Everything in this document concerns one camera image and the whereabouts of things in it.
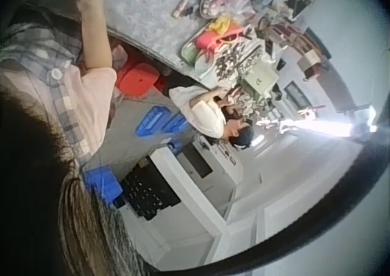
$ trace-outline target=hair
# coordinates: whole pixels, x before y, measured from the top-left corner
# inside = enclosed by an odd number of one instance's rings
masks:
[[[238,130],[237,137],[229,137],[229,142],[233,146],[238,146],[241,149],[250,148],[250,144],[254,138],[254,131],[251,126],[246,126]]]
[[[63,135],[1,88],[2,246],[13,275],[139,276],[120,213],[89,193]]]

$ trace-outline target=light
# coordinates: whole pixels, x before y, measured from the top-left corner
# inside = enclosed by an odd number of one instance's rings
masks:
[[[352,124],[331,121],[294,121],[294,126],[300,129],[319,132],[337,137],[349,137],[351,135]]]
[[[374,121],[375,117],[377,116],[377,112],[375,111],[375,109],[372,107],[372,105],[370,105],[369,109],[368,109],[368,121],[367,121],[367,124],[369,126],[371,126],[372,122]]]
[[[375,133],[378,130],[377,126],[371,125],[370,126],[370,133]]]
[[[252,147],[255,147],[257,145],[259,145],[263,140],[265,139],[265,136],[264,135],[260,135],[258,137],[256,137],[252,142],[251,142],[251,146]]]

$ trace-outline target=blue stool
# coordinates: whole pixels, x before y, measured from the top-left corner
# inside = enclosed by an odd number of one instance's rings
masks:
[[[189,126],[186,118],[181,113],[177,113],[163,126],[162,131],[164,133],[179,133]]]
[[[167,107],[156,105],[147,113],[145,118],[136,128],[139,137],[151,136],[157,133],[171,116],[171,111]]]
[[[95,189],[107,205],[122,194],[122,187],[109,166],[84,172],[84,181],[87,190]]]

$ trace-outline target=chair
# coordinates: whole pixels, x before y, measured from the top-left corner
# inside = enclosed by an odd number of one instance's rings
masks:
[[[142,98],[159,77],[160,73],[152,65],[129,63],[119,72],[116,87],[125,96]]]

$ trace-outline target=person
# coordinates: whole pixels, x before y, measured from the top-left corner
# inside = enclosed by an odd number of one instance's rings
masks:
[[[13,275],[150,275],[118,211],[86,191],[116,80],[103,0],[77,0],[81,38],[62,21],[15,15],[0,50],[2,246]],[[74,64],[83,48],[87,68]]]
[[[173,101],[200,133],[229,140],[235,147],[250,147],[254,137],[253,128],[246,119],[226,114],[234,108],[228,96],[217,99],[224,94],[223,88],[209,90],[194,79],[174,72],[167,78],[163,94]]]

